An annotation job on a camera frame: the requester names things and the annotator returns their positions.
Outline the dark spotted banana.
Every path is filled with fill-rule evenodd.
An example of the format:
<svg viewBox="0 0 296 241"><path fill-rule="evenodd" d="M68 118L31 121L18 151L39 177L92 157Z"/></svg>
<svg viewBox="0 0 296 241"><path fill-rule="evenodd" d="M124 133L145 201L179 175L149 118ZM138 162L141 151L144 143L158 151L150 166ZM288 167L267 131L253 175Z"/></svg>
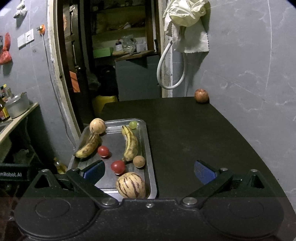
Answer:
<svg viewBox="0 0 296 241"><path fill-rule="evenodd" d="M79 149L74 156L80 159L84 159L88 156L90 156L96 148L99 146L101 143L101 138L100 135L97 133L92 133L88 140L86 141L86 144Z"/></svg>

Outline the yellow plastic container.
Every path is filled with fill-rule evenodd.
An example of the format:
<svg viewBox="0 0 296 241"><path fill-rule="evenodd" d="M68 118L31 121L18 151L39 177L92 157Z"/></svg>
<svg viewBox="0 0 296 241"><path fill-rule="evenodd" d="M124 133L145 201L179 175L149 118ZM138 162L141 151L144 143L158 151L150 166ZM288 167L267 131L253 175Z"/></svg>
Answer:
<svg viewBox="0 0 296 241"><path fill-rule="evenodd" d="M97 116L100 116L105 104L117 102L116 96L97 96L93 101L94 112Z"/></svg>

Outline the small tan fruit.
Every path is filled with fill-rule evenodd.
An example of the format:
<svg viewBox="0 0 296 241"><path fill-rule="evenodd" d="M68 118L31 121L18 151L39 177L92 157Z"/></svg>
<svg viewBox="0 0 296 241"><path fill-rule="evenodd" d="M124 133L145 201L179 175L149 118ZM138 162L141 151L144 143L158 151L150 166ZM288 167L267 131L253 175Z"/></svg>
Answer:
<svg viewBox="0 0 296 241"><path fill-rule="evenodd" d="M145 166L145 158L143 156L136 156L133 159L133 164L136 168L142 168Z"/></svg>

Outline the red cherry tomato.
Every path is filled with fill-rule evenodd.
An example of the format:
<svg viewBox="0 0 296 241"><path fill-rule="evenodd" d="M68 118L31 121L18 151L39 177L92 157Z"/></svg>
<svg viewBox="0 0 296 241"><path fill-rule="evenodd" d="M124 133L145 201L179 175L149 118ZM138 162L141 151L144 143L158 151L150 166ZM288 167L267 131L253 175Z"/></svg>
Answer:
<svg viewBox="0 0 296 241"><path fill-rule="evenodd" d="M110 155L110 151L109 151L109 149L106 146L100 146L100 147L98 147L97 153L102 158L107 158Z"/></svg>
<svg viewBox="0 0 296 241"><path fill-rule="evenodd" d="M125 163L122 160L117 160L114 161L111 164L111 170L116 174L116 175L121 175L122 173L125 172Z"/></svg>

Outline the green grape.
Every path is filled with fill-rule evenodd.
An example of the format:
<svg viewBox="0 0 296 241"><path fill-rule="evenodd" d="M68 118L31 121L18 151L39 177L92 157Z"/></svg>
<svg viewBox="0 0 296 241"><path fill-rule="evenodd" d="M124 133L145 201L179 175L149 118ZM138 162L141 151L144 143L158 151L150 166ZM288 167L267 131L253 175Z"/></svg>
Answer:
<svg viewBox="0 0 296 241"><path fill-rule="evenodd" d="M128 127L132 130L135 130L137 128L137 121L132 120L129 122Z"/></svg>

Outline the white wall switch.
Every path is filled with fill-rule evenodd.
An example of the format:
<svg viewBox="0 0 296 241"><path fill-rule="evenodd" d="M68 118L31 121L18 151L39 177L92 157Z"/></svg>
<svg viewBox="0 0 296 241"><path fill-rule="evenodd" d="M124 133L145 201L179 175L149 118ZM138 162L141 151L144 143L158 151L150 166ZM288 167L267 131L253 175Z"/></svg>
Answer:
<svg viewBox="0 0 296 241"><path fill-rule="evenodd" d="M29 44L30 42L34 41L34 29L30 29L29 31L25 32L21 36L17 38L17 45L18 48L22 48L23 46Z"/></svg>

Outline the red plastic bag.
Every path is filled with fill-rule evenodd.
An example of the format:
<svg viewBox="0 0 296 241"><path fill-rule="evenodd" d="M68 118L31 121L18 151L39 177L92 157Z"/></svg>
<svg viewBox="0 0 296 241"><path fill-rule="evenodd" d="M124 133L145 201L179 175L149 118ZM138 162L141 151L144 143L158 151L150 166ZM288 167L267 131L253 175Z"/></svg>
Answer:
<svg viewBox="0 0 296 241"><path fill-rule="evenodd" d="M4 46L0 57L0 65L4 65L12 61L11 54L9 52L11 47L11 37L9 33L5 34Z"/></svg>

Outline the green box on shelf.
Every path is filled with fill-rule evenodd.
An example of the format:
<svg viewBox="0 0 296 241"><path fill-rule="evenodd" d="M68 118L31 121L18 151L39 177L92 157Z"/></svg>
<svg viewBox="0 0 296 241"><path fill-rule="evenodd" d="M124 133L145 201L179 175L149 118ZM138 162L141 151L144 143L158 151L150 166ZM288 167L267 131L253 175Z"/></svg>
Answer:
<svg viewBox="0 0 296 241"><path fill-rule="evenodd" d="M93 50L93 57L94 58L109 57L112 55L112 52L113 52L112 47L95 49Z"/></svg>

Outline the yellow spotted banana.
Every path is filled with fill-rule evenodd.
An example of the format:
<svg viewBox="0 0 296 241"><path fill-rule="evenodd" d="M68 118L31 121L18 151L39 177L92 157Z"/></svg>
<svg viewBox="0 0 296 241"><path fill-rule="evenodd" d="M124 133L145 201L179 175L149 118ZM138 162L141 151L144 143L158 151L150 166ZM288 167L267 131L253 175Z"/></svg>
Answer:
<svg viewBox="0 0 296 241"><path fill-rule="evenodd" d="M123 153L122 161L126 163L132 161L137 156L138 139L128 126L123 125L121 131L125 138L125 151Z"/></svg>

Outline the oil bottle on floor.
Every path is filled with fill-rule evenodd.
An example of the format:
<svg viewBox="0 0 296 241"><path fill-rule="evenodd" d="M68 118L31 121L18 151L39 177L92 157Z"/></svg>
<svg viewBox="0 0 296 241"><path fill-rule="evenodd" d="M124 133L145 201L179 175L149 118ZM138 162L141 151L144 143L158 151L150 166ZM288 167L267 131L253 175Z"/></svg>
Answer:
<svg viewBox="0 0 296 241"><path fill-rule="evenodd" d="M60 162L56 157L54 158L54 165L59 174L65 174L67 172L67 167L62 162Z"/></svg>

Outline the black table mat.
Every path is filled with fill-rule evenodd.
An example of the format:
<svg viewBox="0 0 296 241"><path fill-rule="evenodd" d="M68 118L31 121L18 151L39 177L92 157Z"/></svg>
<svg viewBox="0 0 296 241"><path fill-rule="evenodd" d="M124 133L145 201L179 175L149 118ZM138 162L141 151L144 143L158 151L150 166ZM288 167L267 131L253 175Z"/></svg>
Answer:
<svg viewBox="0 0 296 241"><path fill-rule="evenodd" d="M242 176L256 169L276 196L285 195L252 146L209 103L198 104L192 97L120 101L107 103L102 118L139 118L146 122L161 198L181 198L202 186L194 173L197 160Z"/></svg>

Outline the orange wall plug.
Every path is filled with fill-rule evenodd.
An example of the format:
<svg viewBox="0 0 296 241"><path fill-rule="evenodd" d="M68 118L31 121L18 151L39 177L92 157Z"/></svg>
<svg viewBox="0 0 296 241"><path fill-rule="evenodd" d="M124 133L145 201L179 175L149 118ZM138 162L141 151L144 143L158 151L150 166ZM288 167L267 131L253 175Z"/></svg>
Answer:
<svg viewBox="0 0 296 241"><path fill-rule="evenodd" d="M46 32L46 27L44 24L41 24L41 25L39 25L39 27L37 27L37 30L38 30L39 34L41 36L43 36Z"/></svg>

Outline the sauce bottle on counter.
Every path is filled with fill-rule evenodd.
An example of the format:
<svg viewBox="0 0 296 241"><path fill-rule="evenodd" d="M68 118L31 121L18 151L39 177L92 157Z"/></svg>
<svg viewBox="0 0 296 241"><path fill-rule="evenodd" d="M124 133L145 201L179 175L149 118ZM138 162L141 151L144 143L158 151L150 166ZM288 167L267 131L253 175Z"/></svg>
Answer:
<svg viewBox="0 0 296 241"><path fill-rule="evenodd" d="M8 94L4 86L1 86L1 121L5 121L10 117L6 107L6 102L8 100L9 100Z"/></svg>

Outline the dark cabinet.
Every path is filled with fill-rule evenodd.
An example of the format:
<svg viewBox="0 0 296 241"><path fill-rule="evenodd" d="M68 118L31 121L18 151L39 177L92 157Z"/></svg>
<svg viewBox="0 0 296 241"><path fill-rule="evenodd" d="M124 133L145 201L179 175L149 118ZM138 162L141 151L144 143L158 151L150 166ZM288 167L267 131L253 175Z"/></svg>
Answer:
<svg viewBox="0 0 296 241"><path fill-rule="evenodd" d="M159 56L143 56L115 63L119 101L161 97L157 81Z"/></svg>

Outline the metal cooking pot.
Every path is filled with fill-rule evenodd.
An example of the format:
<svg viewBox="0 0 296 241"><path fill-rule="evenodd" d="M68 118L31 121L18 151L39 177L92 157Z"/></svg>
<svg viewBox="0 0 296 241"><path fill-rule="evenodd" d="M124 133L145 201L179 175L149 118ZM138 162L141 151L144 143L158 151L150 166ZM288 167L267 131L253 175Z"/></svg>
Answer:
<svg viewBox="0 0 296 241"><path fill-rule="evenodd" d="M25 113L30 107L27 93L22 92L14 96L11 100L9 100L6 103L5 107L11 118L16 118L21 114Z"/></svg>

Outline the red pomegranate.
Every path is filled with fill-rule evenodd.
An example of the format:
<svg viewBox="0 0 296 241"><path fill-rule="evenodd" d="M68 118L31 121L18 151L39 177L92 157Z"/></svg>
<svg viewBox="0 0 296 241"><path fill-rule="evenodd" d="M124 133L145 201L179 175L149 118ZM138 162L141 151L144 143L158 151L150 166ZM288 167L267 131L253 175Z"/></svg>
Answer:
<svg viewBox="0 0 296 241"><path fill-rule="evenodd" d="M203 103L208 101L209 95L206 90L200 88L195 91L194 98L196 102Z"/></svg>

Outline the white countertop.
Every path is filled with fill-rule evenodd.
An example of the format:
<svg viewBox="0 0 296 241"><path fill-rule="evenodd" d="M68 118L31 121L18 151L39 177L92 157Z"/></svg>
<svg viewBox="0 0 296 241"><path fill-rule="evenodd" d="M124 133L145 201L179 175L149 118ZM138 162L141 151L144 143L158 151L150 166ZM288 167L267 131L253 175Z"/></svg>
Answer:
<svg viewBox="0 0 296 241"><path fill-rule="evenodd" d="M39 104L35 102L29 106L29 109L16 118L9 118L1 122L0 144L9 136L9 134L17 127L17 125L24 120Z"/></svg>

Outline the cream cloth bag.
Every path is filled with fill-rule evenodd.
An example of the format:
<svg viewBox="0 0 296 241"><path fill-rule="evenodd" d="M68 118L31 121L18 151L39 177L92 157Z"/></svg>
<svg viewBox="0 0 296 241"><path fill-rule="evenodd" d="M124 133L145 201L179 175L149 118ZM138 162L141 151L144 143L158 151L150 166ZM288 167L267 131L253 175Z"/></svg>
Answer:
<svg viewBox="0 0 296 241"><path fill-rule="evenodd" d="M168 1L163 14L164 30L176 51L186 54L209 52L208 35L201 18L208 1Z"/></svg>

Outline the silver metal tray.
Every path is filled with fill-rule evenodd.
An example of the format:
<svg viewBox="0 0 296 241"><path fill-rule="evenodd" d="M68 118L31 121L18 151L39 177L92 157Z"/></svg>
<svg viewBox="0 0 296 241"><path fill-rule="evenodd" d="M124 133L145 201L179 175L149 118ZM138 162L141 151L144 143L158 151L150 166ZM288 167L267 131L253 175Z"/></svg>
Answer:
<svg viewBox="0 0 296 241"><path fill-rule="evenodd" d="M101 160L100 165L104 165L102 168L103 175L100 179L95 178L96 183L94 185L104 191L106 194L121 201L123 197L116 189L116 180L118 176L111 170L111 163L120 160L123 157L125 151L125 138L122 135L121 127L123 125L128 126L131 121L137 122L137 128L133 130L133 133L138 139L138 154L145 158L145 166L141 169L136 168L132 162L126 163L126 172L135 172L141 176L145 181L145 189L147 199L154 199L158 193L156 180L154 176L154 167L152 163L151 149L149 146L149 136L147 133L146 122L138 118L125 118L121 120L109 120L105 122L106 131L101 135L101 144L106 146L110 151L108 158L102 158L97 151L94 151L90 156L85 159L79 159L72 157L68 165L68 169L80 168L81 170L91 165L92 163Z"/></svg>

